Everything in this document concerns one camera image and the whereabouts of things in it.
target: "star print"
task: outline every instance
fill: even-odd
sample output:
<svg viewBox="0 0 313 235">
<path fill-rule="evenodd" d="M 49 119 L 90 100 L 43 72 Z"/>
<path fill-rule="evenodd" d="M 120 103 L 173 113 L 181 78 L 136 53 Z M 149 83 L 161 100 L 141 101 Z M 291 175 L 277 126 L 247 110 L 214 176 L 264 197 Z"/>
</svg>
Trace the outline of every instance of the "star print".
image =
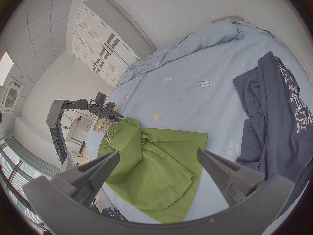
<svg viewBox="0 0 313 235">
<path fill-rule="evenodd" d="M 153 117 L 152 117 L 152 120 L 153 121 L 156 121 L 156 120 L 158 120 L 159 119 L 159 114 L 155 114 Z"/>
</svg>

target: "ceiling air conditioner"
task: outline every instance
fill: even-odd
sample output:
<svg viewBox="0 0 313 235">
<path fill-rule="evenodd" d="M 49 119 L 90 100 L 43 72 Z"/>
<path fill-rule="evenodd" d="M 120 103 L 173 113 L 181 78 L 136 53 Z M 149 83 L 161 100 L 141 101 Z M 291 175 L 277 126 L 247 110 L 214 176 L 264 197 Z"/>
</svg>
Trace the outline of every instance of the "ceiling air conditioner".
<svg viewBox="0 0 313 235">
<path fill-rule="evenodd" d="M 24 89 L 24 85 L 10 77 L 8 86 L 1 101 L 3 113 L 14 113 L 18 98 Z"/>
</svg>

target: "bed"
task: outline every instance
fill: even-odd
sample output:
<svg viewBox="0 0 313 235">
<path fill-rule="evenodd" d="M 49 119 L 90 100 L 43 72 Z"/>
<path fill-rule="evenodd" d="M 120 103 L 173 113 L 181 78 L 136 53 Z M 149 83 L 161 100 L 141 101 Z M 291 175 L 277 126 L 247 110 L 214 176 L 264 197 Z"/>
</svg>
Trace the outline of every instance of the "bed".
<svg viewBox="0 0 313 235">
<path fill-rule="evenodd" d="M 271 51 L 295 75 L 301 99 L 313 109 L 313 88 L 288 47 L 268 32 L 244 22 L 218 22 L 170 41 L 156 53 L 131 65 L 107 98 L 118 112 L 139 121 L 141 128 L 208 133 L 206 149 L 235 161 L 240 155 L 247 118 L 232 80 L 256 67 Z M 97 157 L 104 133 L 88 132 L 91 159 Z M 129 221 L 157 223 L 104 189 Z M 202 169 L 193 203 L 184 221 L 228 208 L 215 183 Z"/>
</svg>

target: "gray curtain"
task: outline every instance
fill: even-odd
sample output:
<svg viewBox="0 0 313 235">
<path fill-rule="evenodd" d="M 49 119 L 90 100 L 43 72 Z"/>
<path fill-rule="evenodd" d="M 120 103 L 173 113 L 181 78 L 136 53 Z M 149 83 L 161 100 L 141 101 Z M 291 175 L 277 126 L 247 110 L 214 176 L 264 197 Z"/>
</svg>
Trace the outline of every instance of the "gray curtain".
<svg viewBox="0 0 313 235">
<path fill-rule="evenodd" d="M 59 168 L 56 168 L 43 160 L 37 158 L 30 151 L 25 149 L 14 137 L 4 140 L 8 147 L 26 164 L 38 171 L 42 175 L 53 177 L 61 172 Z"/>
</svg>

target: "woven basket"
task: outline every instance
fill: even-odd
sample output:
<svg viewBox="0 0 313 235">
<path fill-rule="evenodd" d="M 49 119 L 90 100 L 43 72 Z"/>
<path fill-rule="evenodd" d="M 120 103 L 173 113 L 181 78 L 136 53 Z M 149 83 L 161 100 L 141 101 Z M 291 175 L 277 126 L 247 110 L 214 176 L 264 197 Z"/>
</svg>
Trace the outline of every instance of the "woven basket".
<svg viewBox="0 0 313 235">
<path fill-rule="evenodd" d="M 117 112 L 117 106 L 115 103 L 114 104 L 114 108 L 113 110 Z M 104 132 L 106 131 L 112 124 L 114 123 L 114 121 L 110 122 L 109 120 L 105 119 L 105 118 L 98 118 L 95 126 L 94 126 L 94 132 Z"/>
</svg>

